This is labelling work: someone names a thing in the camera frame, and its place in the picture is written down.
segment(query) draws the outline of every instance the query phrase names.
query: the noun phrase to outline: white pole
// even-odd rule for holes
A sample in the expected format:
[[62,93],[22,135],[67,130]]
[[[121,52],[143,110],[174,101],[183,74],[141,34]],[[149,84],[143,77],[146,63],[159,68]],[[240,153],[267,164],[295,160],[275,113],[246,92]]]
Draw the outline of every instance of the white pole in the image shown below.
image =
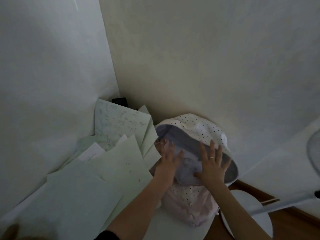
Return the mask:
[[272,204],[263,206],[261,208],[258,208],[255,210],[250,210],[250,211],[248,211],[248,213],[251,216],[254,216],[254,215],[257,215],[260,213],[270,213],[270,212],[274,212],[277,210],[288,208],[290,206],[298,205],[298,204],[300,204],[306,200],[310,200],[310,199],[317,199],[315,193],[300,193],[296,196],[293,196],[290,199],[280,200],[280,201],[274,202]]

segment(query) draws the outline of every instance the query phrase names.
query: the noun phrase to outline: hand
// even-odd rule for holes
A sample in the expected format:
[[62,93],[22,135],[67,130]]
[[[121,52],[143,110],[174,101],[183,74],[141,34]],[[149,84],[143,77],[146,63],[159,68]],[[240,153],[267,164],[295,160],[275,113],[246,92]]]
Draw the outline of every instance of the hand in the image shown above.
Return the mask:
[[167,190],[174,182],[174,175],[183,158],[183,151],[181,150],[174,158],[174,143],[169,144],[168,140],[162,140],[158,147],[162,158],[155,169],[154,178],[162,182]]
[[203,184],[208,188],[208,186],[216,183],[224,183],[224,175],[226,170],[230,166],[231,158],[221,166],[222,161],[222,147],[219,145],[218,153],[215,155],[214,141],[210,141],[210,157],[208,158],[206,149],[202,143],[200,143],[201,156],[202,156],[202,172],[197,172],[194,174],[195,177],[200,179]]
[[7,228],[5,233],[2,235],[0,240],[46,240],[45,238],[42,237],[22,237],[22,238],[17,238],[18,232],[19,232],[19,224],[13,224]]

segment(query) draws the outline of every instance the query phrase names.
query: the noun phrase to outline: black sleeve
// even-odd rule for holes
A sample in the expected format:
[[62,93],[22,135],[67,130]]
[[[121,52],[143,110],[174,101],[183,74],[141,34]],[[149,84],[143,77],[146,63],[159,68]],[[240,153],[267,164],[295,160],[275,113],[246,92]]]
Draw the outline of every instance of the black sleeve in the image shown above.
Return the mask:
[[113,232],[103,231],[94,240],[120,240],[120,239]]

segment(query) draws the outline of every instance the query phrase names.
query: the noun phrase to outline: person's right arm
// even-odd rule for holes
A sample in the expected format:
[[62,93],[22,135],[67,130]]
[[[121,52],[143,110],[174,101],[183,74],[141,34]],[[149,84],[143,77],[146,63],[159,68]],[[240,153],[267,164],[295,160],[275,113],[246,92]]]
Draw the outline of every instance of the person's right arm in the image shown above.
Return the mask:
[[268,234],[238,203],[224,184],[224,175],[230,165],[231,159],[221,166],[222,147],[219,145],[218,153],[215,155],[214,142],[211,141],[209,158],[202,143],[200,147],[202,153],[202,173],[195,173],[195,176],[203,182],[212,194],[223,212],[234,238],[236,240],[270,240],[271,238]]

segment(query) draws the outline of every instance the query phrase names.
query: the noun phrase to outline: pink fabric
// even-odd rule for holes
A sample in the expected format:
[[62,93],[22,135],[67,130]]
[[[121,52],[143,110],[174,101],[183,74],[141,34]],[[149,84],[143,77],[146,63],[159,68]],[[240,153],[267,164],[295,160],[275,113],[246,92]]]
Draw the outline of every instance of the pink fabric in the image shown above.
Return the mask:
[[200,226],[218,212],[218,204],[204,187],[197,199],[189,205],[169,189],[161,199],[162,206],[182,222],[190,226]]

